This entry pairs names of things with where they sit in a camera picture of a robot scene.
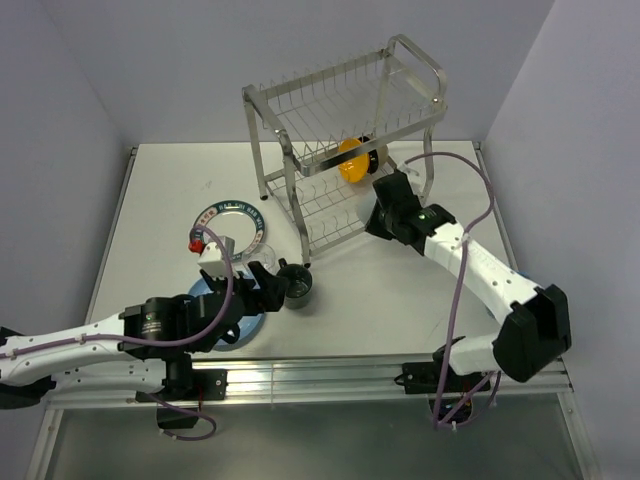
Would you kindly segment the dark green mug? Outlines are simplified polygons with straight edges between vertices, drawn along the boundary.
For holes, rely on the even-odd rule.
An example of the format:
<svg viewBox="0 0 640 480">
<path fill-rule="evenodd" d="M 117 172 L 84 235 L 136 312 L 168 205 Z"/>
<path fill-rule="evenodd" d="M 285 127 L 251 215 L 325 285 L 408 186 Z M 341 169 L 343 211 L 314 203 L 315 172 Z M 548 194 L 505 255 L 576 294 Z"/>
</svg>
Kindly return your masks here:
<svg viewBox="0 0 640 480">
<path fill-rule="evenodd" d="M 288 281 L 284 306 L 296 310 L 304 308 L 311 299 L 313 277 L 310 270 L 301 264 L 288 263 L 285 258 L 278 260 L 277 275 Z"/>
</svg>

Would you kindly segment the brown and black bowl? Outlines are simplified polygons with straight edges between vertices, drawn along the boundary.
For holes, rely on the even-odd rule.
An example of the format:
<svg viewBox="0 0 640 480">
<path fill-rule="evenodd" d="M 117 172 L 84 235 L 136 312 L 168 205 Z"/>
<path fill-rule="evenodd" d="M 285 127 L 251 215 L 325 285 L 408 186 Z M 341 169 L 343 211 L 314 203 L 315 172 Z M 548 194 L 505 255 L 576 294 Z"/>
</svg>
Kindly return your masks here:
<svg viewBox="0 0 640 480">
<path fill-rule="evenodd" d="M 387 162 L 389 150 L 386 145 L 361 155 L 358 160 L 358 172 L 373 175 Z"/>
</svg>

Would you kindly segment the orange bowl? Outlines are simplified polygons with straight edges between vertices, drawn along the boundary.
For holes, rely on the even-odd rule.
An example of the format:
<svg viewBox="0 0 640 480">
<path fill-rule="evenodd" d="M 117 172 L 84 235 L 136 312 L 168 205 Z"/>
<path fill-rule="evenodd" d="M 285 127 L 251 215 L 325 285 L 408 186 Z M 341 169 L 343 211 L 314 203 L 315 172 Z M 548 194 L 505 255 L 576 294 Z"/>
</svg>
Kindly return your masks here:
<svg viewBox="0 0 640 480">
<path fill-rule="evenodd" d="M 338 147 L 338 152 L 344 153 L 362 144 L 363 144 L 363 140 L 361 138 L 347 138 L 340 143 Z M 361 155 L 358 155 L 350 160 L 347 160 L 338 166 L 339 172 L 342 178 L 348 183 L 351 183 L 351 184 L 358 183 L 362 181 L 367 175 L 367 174 L 361 174 L 358 172 L 357 160 Z"/>
</svg>

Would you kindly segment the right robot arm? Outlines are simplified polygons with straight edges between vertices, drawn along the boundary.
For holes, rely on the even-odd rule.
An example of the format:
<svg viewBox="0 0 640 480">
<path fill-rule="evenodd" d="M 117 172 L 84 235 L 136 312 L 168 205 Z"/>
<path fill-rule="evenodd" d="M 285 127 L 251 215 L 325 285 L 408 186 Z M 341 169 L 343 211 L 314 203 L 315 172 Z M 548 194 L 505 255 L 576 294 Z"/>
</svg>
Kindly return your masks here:
<svg viewBox="0 0 640 480">
<path fill-rule="evenodd" d="M 461 281 L 491 312 L 497 333 L 459 337 L 442 347 L 433 365 L 435 383 L 452 390 L 467 375 L 500 371 L 525 383 L 572 346 L 567 295 L 541 287 L 470 239 L 438 204 L 424 206 L 406 174 L 395 171 L 373 183 L 375 201 L 366 232 L 396 240 Z"/>
</svg>

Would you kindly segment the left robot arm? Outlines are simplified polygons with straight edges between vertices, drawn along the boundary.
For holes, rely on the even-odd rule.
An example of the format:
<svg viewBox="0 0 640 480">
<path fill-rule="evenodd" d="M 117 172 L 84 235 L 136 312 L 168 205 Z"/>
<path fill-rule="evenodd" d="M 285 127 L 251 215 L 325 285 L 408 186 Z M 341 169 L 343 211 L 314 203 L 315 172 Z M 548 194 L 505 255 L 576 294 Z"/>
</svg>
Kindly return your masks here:
<svg viewBox="0 0 640 480">
<path fill-rule="evenodd" d="M 290 280 L 258 262 L 221 276 L 200 272 L 201 295 L 152 297 L 108 318 L 45 335 L 1 331 L 1 407 L 21 409 L 71 389 L 133 390 L 184 399 L 192 357 L 240 340 L 241 321 L 279 311 Z"/>
</svg>

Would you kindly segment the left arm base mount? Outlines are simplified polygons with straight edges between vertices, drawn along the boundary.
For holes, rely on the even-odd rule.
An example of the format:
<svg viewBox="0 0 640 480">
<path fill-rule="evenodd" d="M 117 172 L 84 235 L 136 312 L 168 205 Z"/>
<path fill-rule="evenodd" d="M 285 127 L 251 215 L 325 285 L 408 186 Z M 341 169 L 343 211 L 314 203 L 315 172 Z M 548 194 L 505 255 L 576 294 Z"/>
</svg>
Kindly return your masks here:
<svg viewBox="0 0 640 480">
<path fill-rule="evenodd" d="M 216 420 L 204 412 L 204 404 L 225 399 L 227 380 L 226 369 L 196 370 L 186 389 L 164 387 L 157 393 L 137 392 L 135 401 L 156 405 L 160 435 L 172 441 L 204 441 L 212 438 L 218 429 Z"/>
</svg>

